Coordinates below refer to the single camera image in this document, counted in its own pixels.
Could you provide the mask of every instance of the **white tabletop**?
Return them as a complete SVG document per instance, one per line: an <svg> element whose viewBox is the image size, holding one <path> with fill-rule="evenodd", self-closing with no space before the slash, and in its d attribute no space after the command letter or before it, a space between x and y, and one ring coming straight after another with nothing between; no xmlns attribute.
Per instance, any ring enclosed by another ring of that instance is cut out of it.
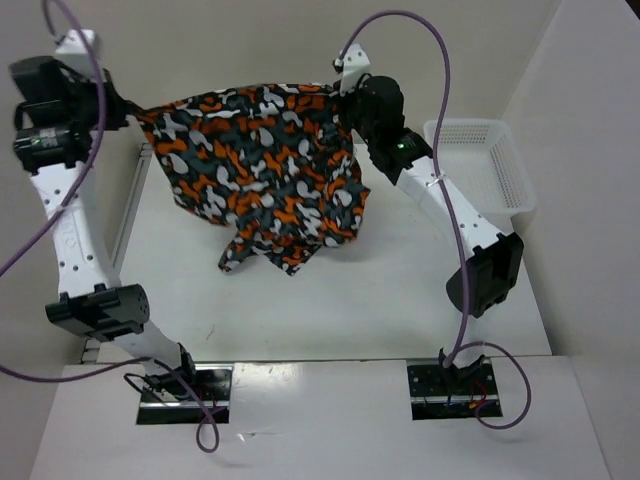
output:
<svg viewBox="0 0 640 480"><path fill-rule="evenodd" d="M500 423L518 414L524 387L508 360L493 363ZM530 414L491 432L475 419L412 421L403 361L236 364L214 455L196 448L195 425L136 426L139 396L110 372L58 387L31 480L608 479L569 360L522 366Z"/></svg>
<svg viewBox="0 0 640 480"><path fill-rule="evenodd" d="M153 321L196 361L437 356L459 325L445 292L456 254L366 153L359 159L372 193L358 239L321 249L293 278L262 257L221 273L218 259L234 229L175 206L153 159L122 281L145 288ZM487 340L515 355L550 354L524 266L507 301L480 322ZM121 358L116 350L103 347L99 360Z"/></svg>

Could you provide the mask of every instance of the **purple cable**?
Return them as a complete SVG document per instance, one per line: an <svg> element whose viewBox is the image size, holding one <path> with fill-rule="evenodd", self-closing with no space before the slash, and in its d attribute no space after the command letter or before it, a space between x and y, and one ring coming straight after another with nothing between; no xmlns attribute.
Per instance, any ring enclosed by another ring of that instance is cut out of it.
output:
<svg viewBox="0 0 640 480"><path fill-rule="evenodd" d="M527 377L527 374L525 373L524 369L522 368L522 365L520 365L518 360L516 360L516 358L513 355L511 355L509 352L507 352L500 345L496 345L495 343L491 343L491 342L469 342L469 343L464 344L462 347L460 347L460 351L466 350L467 348L482 347L482 346L495 348L496 350L502 352L502 354L505 357L507 357L509 360L511 360L511 363L513 363L515 365L515 367L518 369L518 372L520 372L520 375L522 376L522 379L524 380L524 386L525 386L525 388L527 390L527 397L526 397L525 405L524 405L524 408L522 409L522 412L520 413L520 415L518 415L518 417L515 420L513 420L512 422L509 422L509 423L504 424L504 425L492 425L490 423L485 422L482 418L480 418L480 410L482 410L484 407L486 407L489 404L496 403L495 400L490 400L488 402L485 402L482 405L479 405L475 409L476 419L483 426L485 426L487 428L490 428L492 430L508 430L509 428L515 427L520 422L522 422L522 420L524 420L524 417L526 417L527 414L529 413L529 409L531 408L531 384L529 383L529 377Z"/></svg>
<svg viewBox="0 0 640 480"><path fill-rule="evenodd" d="M67 5L64 3L63 0L42 0L42 4L41 5L42 5L42 12L43 12L43 15L44 15L44 18L45 18L45 23L47 24L47 29L49 30L49 32L54 37L55 37L56 33L55 33L54 28L53 28L53 23L51 21L51 14L50 14L50 11L49 11L49 2L55 3L56 6L62 11L64 16L67 18L67 21L71 25L71 27L78 33L78 36L80 37L80 41L82 42L82 45L84 46L85 50L88 52L89 61L91 62L91 67L93 69L94 76L95 76L96 90L98 92L98 124L96 126L95 137L94 137L93 142L91 144L91 150L89 152L89 157L88 157L83 169L80 171L80 174L78 175L78 178L75 180L75 182L73 182L73 184L69 188L69 191L67 192L67 194L62 199L62 202L60 204L62 209L60 209L57 212L55 212L51 216L51 218L49 220L47 220L47 222L45 222L45 224L21 248L18 249L18 251L0 267L0 278L2 278L4 276L4 274L7 273L7 271L13 265L15 265L15 263L18 260L20 260L29 250L31 250L31 248L36 243L38 243L38 241L40 241L40 239L42 239L42 237L44 237L44 235L60 219L60 217L63 214L64 208L69 205L69 203L73 199L73 196L76 194L76 192L80 188L80 185L82 185L82 182L84 182L85 178L87 178L87 175L89 174L89 171L93 167L93 164L94 164L94 162L96 160L96 157L98 155L98 150L100 149L100 145L102 143L102 138L104 136L105 126L106 126L106 121L107 121L107 101L106 101L106 94L105 94L105 90L104 90L104 83L102 82L102 71L100 70L100 66L98 64L98 59L96 58L95 54L93 53L93 49L89 45L89 41L88 41L87 37L85 36L84 32L82 31L82 27L80 26L80 22L73 15L71 10L69 10L69 7L67 7ZM127 360L127 361L124 361L124 362L114 363L112 365L109 365L107 367L101 368L99 370L94 370L93 372L84 373L84 374L81 374L81 375L74 375L74 376L71 376L71 377L62 377L62 378L35 377L35 376L32 376L32 375L27 375L27 374L24 374L24 373L16 372L16 371L14 371L14 370L12 370L12 369L4 366L4 365L1 365L1 364L0 364L0 373L4 373L5 375L8 375L10 377L16 378L18 380L23 380L23 381L26 381L26 382L47 383L47 384L69 383L69 382L76 382L78 380L84 380L84 379L87 379L87 378L95 377L96 375L100 375L102 373L106 373L106 372L109 372L111 370L115 370L117 368L124 367L126 365L133 365L133 364L137 364L137 363L141 363L141 362L145 362L145 361L151 361L151 360L154 361L155 363L157 363L158 365L160 365L167 372L169 372L178 381L178 383L180 383L180 385L182 385L182 387L189 394L189 396L191 396L196 401L196 403L198 404L198 406L200 407L200 409L202 410L202 412L204 413L204 416L205 416L205 418L198 425L198 429L196 430L196 443L198 444L198 448L200 448L200 450L202 450L203 452L206 452L206 453L215 452L218 449L219 445L220 445L220 434L218 432L218 426L216 425L216 422L213 419L213 414L216 413L217 409L214 409L213 412L211 412L206 407L206 405L202 402L200 397L198 397L198 395L193 391L193 389L187 384L187 382L185 382L184 379L182 379L182 377L180 377L178 374L176 374L171 369L171 367L169 367L168 365L166 365L165 363L163 363L163 362L161 362L159 360L146 358L146 357L134 358L132 360ZM205 447L202 444L202 441L200 440L200 433L202 431L202 427L204 425L206 425L206 424L211 424L211 426L213 428L214 435L215 435L215 444L211 448Z"/></svg>
<svg viewBox="0 0 640 480"><path fill-rule="evenodd" d="M347 54L347 50L349 49L353 41L369 23L377 20L378 18L388 16L408 17L421 23L433 34L436 41L438 42L438 45L440 46L440 51L442 52L442 58L444 60L444 95L442 96L442 105L440 106L440 113L438 114L436 130L433 135L433 168L435 170L436 176L439 177L442 174L440 170L440 160L438 157L438 150L440 146L440 130L442 129L444 114L447 110L447 104L449 103L449 91L451 89L451 62L449 61L449 52L447 51L447 47L444 44L444 39L442 38L442 35L440 35L440 32L436 30L436 27L434 27L428 20L414 12L410 12L407 10L384 10L370 16L364 22L362 22L360 26L358 26L358 28L356 28L355 32L353 32L351 37L349 37L349 40L347 40L347 44L342 49L339 58L340 60L344 59L344 56ZM456 338L456 342L453 349L451 350L451 353L447 355L447 358L444 360L444 366L450 367L458 353L460 353L460 347L462 346L462 342L464 340L464 333L467 330L467 323L469 322L469 299L471 295L469 292L469 273L467 271L467 262L464 254L464 243L462 241L462 235L460 234L460 228L458 227L456 212L453 208L451 197L449 196L449 192L447 191L447 187L445 186L444 182L438 183L440 184L442 196L444 197L444 203L447 206L447 211L449 212L449 217L451 218L451 225L453 227L453 234L456 238L456 247L458 249L458 257L460 260L460 273L462 276L462 319L460 320L460 330L458 331L458 337Z"/></svg>
<svg viewBox="0 0 640 480"><path fill-rule="evenodd" d="M440 131L442 130L442 122L444 121L444 115L447 110L447 103L449 103L449 91L451 90L451 63L449 61L449 53L447 52L447 47L444 44L444 40L442 38L442 35L440 35L440 32L438 32L438 30L427 19L421 17L417 13L410 12L408 10L383 10L382 12L378 12L371 15L369 18L365 19L358 26L358 28L356 28L353 34L351 34L351 37L349 37L349 40L347 40L347 43L342 49L342 52L340 53L340 56L338 58L340 60L344 59L345 55L347 54L347 50L349 49L353 41L356 39L356 37L367 25L369 25L374 20L377 20L378 18L390 17L390 16L407 17L422 24L424 27L427 28L427 30L429 30L433 34L442 52L442 58L444 60L444 95L442 97L442 105L440 106L440 113L438 114L436 130L433 135L433 168L435 170L436 176L439 177L442 173L440 170L440 160L438 158L438 150L440 146ZM444 360L444 366L447 368L450 367L453 364L453 361L455 360L458 353L460 353L461 351L471 347L477 347L482 345L487 345L489 347L492 347L501 351L509 360L513 362L513 364L516 366L516 368L522 375L522 378L524 379L525 385L527 387L527 402L522 414L518 416L516 420L506 425L491 425L486 423L484 420L482 420L479 417L478 411L476 410L476 418L478 418L478 421L482 425L484 425L487 428L491 428L493 430L505 430L519 424L529 412L529 407L531 405L531 386L529 384L529 379L527 378L525 371L522 369L518 361L515 359L515 357L513 357L513 355L508 353L504 348L488 342L470 342L470 343L467 343L466 345L462 344L462 342L464 341L464 334L467 330L467 324L469 322L469 301L471 297L470 286L469 286L469 272L467 271L467 261L464 254L464 244L462 241L462 235L460 234L460 227L458 226L458 219L456 218L456 212L455 212L455 209L453 208L451 197L449 197L449 192L447 191L445 182L438 182L438 183L440 184L440 189L442 190L442 196L444 198L445 205L447 206L447 211L449 213L449 216L451 217L451 225L453 227L453 234L456 238L456 247L458 250L458 258L460 260L460 274L462 276L462 319L460 320L460 330L458 330L458 336L456 338L454 347L451 350L451 353L447 355L447 357Z"/></svg>

